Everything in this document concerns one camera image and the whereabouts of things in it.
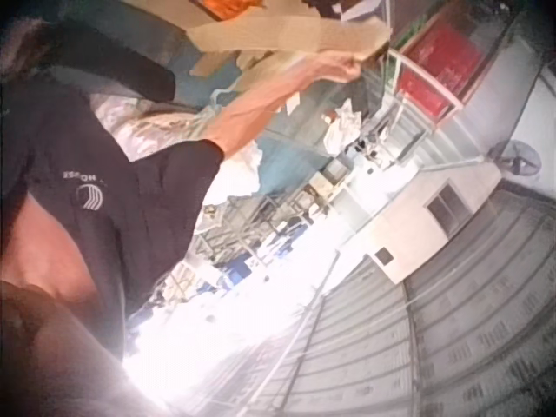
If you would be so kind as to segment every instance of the white wall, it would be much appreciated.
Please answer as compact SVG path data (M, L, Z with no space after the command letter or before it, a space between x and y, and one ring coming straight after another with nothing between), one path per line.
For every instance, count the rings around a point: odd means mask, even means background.
M544 68L523 111L512 139L525 142L539 152L542 168L535 176L504 177L544 195L556 198L556 76Z
M500 181L489 162L420 172L406 188L342 249L359 248L371 255L388 277L398 283L434 256L448 238L427 204L447 182L472 213L476 213ZM394 257L385 267L374 257L386 248Z

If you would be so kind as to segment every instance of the black t-shirt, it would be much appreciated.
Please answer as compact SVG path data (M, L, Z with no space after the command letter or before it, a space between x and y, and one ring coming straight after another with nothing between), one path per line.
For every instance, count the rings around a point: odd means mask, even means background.
M183 142L130 162L76 90L33 80L3 86L3 191L15 178L69 232L96 284L103 325L121 357L124 321L188 250L223 159Z

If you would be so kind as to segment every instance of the hair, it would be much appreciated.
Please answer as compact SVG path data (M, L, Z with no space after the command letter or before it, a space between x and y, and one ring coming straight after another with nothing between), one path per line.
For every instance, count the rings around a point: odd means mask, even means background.
M55 38L56 27L41 19L22 18L9 24L0 49L2 82L26 78L39 70Z

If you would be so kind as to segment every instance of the printed logo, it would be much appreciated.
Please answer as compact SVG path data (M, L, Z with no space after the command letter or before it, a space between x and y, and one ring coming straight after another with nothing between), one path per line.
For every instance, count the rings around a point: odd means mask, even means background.
M103 205L103 192L95 184L80 185L76 192L77 200L84 209L97 211Z

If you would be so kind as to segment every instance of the red sign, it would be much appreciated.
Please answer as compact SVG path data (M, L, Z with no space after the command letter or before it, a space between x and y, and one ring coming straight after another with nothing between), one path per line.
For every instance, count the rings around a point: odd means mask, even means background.
M482 58L475 45L442 22L435 24L406 55L456 96ZM398 85L435 119L450 105L441 93L408 68L402 71Z

